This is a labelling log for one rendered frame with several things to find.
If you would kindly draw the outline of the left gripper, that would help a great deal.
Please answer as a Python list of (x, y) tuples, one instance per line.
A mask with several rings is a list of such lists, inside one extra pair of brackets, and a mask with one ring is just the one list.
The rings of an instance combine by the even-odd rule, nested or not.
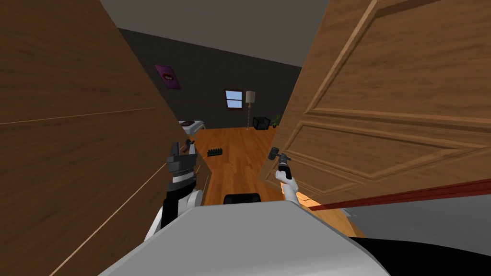
[(190, 139), (186, 140), (184, 153), (186, 152), (188, 154), (180, 155), (180, 143), (172, 143), (170, 156), (166, 159), (169, 172), (172, 176), (180, 176), (194, 170), (198, 157), (196, 154), (195, 141)]

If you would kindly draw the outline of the white low table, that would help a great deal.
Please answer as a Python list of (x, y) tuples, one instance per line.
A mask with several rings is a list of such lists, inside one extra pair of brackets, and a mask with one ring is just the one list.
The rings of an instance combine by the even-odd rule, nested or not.
[(188, 136), (196, 136), (200, 130), (206, 128), (201, 120), (179, 121), (179, 123)]

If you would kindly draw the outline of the floor lamp with pale shade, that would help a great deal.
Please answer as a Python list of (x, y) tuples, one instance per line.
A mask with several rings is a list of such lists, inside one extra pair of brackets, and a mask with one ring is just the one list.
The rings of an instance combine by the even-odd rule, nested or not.
[(250, 127), (250, 112), (251, 112), (251, 105), (255, 102), (255, 97), (256, 97), (256, 92), (254, 91), (246, 91), (245, 92), (245, 102), (247, 103), (247, 108), (248, 108), (248, 113), (247, 113), (247, 127), (246, 129), (249, 130)]

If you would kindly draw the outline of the small window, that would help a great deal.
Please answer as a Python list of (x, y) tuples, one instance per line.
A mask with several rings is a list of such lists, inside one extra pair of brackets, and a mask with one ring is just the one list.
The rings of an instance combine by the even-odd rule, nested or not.
[(237, 89), (225, 89), (225, 103), (227, 111), (243, 110), (244, 91)]

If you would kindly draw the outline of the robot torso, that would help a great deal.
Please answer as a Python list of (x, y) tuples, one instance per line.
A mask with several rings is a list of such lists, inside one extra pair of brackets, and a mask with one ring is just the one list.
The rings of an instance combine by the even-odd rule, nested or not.
[(193, 207), (99, 276), (390, 276), (291, 201)]

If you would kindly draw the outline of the brown wooden panelled door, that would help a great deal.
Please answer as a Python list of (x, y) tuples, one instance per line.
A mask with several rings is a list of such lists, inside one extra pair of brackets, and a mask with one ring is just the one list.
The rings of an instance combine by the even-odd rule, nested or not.
[(491, 0), (329, 0), (272, 145), (311, 210), (491, 194)]

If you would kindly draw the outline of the purple wall picture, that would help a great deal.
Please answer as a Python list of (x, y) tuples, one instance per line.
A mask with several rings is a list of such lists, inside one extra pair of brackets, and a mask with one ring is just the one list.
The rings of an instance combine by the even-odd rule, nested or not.
[(181, 90), (176, 75), (170, 66), (154, 65), (167, 89)]

